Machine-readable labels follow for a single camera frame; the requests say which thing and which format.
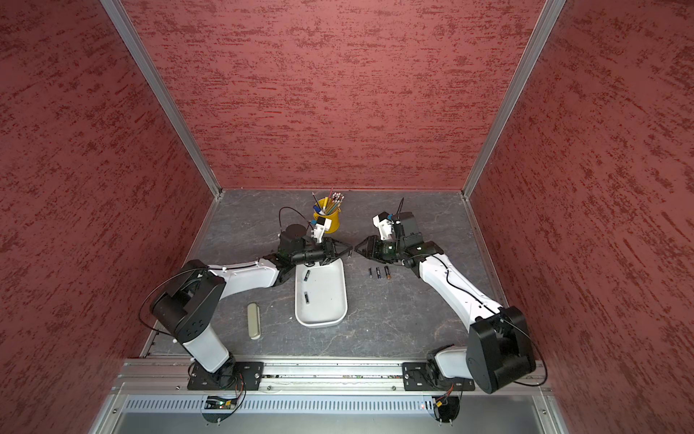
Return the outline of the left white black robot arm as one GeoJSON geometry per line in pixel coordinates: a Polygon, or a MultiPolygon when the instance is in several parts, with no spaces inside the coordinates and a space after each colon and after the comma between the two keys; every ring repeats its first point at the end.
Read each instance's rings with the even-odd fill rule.
{"type": "Polygon", "coordinates": [[[320,244],[279,248],[253,262],[222,266],[190,260],[152,291],[149,311],[205,372],[224,375],[233,357],[211,326],[222,299],[279,286],[301,265],[327,266],[351,251],[351,245],[328,237],[320,244]]]}

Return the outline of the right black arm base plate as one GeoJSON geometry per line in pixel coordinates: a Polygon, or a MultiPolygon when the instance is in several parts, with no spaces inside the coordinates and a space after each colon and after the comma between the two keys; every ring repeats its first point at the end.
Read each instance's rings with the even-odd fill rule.
{"type": "Polygon", "coordinates": [[[431,363],[403,363],[403,386],[406,392],[473,392],[475,383],[467,378],[446,378],[431,363]]]}

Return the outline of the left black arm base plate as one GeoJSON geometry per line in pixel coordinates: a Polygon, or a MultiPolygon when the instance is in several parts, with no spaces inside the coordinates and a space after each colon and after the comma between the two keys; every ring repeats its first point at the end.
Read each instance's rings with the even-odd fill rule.
{"type": "Polygon", "coordinates": [[[188,391],[257,391],[264,371],[262,362],[226,362],[214,373],[198,362],[188,369],[188,391]]]}

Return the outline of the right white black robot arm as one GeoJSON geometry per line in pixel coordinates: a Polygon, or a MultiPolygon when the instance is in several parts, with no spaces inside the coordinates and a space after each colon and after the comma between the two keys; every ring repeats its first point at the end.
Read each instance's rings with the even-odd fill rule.
{"type": "Polygon", "coordinates": [[[537,369],[527,321],[516,307],[503,307],[458,271],[435,242],[406,246],[370,236],[356,252],[385,266],[401,265],[430,285],[448,303],[467,330],[466,345],[450,345],[429,357],[431,383],[473,381],[494,393],[537,369]]]}

